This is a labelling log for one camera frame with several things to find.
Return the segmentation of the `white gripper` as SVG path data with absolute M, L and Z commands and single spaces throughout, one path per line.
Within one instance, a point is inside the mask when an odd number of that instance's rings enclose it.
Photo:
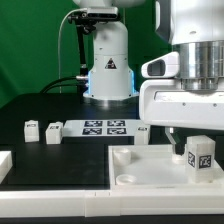
M 183 155 L 183 141 L 174 127 L 224 130 L 224 82 L 215 91 L 184 91 L 174 79 L 148 79 L 140 88 L 140 119 L 165 126 L 173 153 Z

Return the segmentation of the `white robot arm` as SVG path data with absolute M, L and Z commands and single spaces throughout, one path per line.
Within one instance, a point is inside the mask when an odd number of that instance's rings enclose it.
M 118 9 L 145 0 L 73 2 L 84 29 L 94 33 L 86 101 L 106 105 L 137 96 L 139 117 L 150 126 L 224 130 L 224 0 L 155 0 L 155 31 L 172 51 L 142 65 L 146 80 L 138 93 Z

